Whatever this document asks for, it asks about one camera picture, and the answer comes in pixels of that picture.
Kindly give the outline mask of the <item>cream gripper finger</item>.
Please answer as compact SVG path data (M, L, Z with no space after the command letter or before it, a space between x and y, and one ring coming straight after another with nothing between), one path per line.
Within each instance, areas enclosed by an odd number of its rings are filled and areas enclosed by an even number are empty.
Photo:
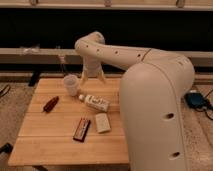
M99 73L97 78L98 78L101 82L106 83L105 75L104 75L103 72Z
M82 72L80 84L85 84L87 80L88 80L88 75L86 73Z

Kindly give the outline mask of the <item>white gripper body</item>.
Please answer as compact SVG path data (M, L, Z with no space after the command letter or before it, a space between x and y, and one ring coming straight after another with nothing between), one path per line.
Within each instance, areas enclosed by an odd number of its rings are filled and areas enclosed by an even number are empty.
M96 58L83 58L83 73L86 76L98 76L102 71L101 62Z

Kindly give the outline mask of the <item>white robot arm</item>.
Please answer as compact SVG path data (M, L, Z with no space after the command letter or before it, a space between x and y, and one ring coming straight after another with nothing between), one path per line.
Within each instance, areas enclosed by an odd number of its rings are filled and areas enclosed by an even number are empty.
M78 39L75 50L125 71L119 104L131 171L190 171L181 98L194 82L192 62L171 51L107 45L99 32Z

